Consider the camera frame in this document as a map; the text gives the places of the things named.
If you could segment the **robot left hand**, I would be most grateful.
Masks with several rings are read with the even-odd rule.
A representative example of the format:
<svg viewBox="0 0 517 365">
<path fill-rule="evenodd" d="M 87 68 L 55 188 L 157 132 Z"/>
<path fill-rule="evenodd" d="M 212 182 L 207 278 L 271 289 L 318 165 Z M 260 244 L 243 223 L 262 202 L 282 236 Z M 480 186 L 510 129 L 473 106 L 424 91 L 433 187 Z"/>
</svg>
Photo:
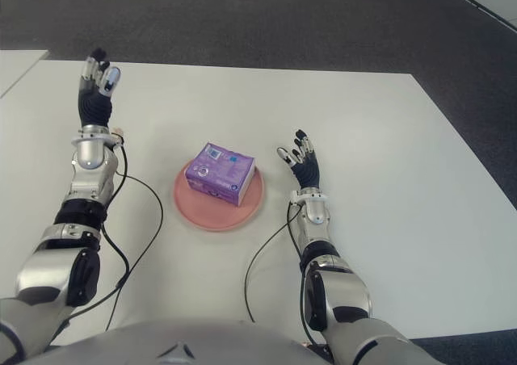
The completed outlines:
<svg viewBox="0 0 517 365">
<path fill-rule="evenodd" d="M 112 113 L 111 97 L 121 72 L 111 65 L 107 52 L 96 48 L 84 61 L 78 87 L 78 113 L 81 126 L 108 127 Z"/>
</svg>

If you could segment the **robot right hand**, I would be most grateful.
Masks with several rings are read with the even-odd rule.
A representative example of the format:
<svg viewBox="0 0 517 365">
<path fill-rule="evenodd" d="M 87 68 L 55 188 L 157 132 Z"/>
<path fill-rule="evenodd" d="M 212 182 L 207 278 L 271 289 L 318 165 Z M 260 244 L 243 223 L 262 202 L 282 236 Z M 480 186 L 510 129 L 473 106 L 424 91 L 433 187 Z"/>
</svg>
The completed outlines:
<svg viewBox="0 0 517 365">
<path fill-rule="evenodd" d="M 280 159 L 288 165 L 300 189 L 320 188 L 320 170 L 317 155 L 309 136 L 298 129 L 293 139 L 296 149 L 291 152 L 278 147 L 276 152 Z"/>
</svg>

